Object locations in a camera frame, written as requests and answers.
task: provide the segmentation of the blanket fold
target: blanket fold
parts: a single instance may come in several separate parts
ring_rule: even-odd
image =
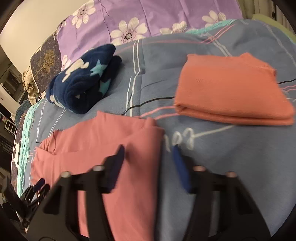
[[[50,103],[85,114],[107,92],[122,62],[113,56],[115,46],[106,44],[82,55],[49,84],[46,98]]]
[[[177,113],[242,125],[294,123],[295,110],[267,63],[249,53],[187,57],[175,96]]]

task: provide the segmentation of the black stripe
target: black stripe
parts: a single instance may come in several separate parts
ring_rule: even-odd
[[[149,102],[152,102],[152,101],[155,101],[155,100],[167,100],[167,99],[173,99],[175,98],[174,96],[171,96],[171,97],[160,97],[160,98],[155,98],[155,99],[152,99],[152,100],[147,100],[145,101],[144,103],[142,104],[138,104],[138,105],[133,105],[131,107],[129,107],[125,112],[123,112],[121,115],[125,115],[130,109],[133,109],[133,108],[136,108],[136,107],[141,107],[142,105],[144,104],[147,104]]]
[[[283,81],[283,82],[280,82],[280,83],[278,83],[278,84],[289,83],[289,82],[292,82],[292,81],[294,81],[294,80],[296,80],[296,78],[293,79],[293,80],[290,80],[290,81]]]

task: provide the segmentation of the white wall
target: white wall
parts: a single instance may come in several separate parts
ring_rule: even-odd
[[[20,73],[30,58],[57,28],[86,0],[25,0],[0,34],[0,45]]]

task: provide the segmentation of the purple pillowcase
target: purple pillowcase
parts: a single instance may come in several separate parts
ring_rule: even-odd
[[[242,18],[236,0],[89,0],[57,28],[62,70],[86,51]]]

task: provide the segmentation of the beige cloth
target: beige cloth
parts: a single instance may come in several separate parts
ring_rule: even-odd
[[[22,84],[24,86],[24,89],[29,93],[29,101],[31,105],[36,104],[36,97],[39,96],[39,91],[33,79],[33,74],[30,66],[22,74]]]

